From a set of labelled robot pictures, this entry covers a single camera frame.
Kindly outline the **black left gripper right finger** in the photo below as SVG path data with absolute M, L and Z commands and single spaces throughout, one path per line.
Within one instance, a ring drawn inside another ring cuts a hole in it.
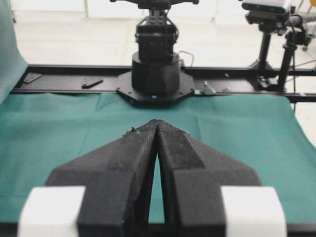
M 248 165 L 160 120 L 158 156 L 165 212 L 182 237 L 284 237 L 272 187 Z

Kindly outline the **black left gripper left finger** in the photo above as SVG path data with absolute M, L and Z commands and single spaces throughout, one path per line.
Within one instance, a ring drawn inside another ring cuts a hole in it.
M 31 190 L 20 215 L 21 237 L 122 237 L 127 221 L 148 216 L 146 175 L 155 155 L 156 119 L 65 163 Z

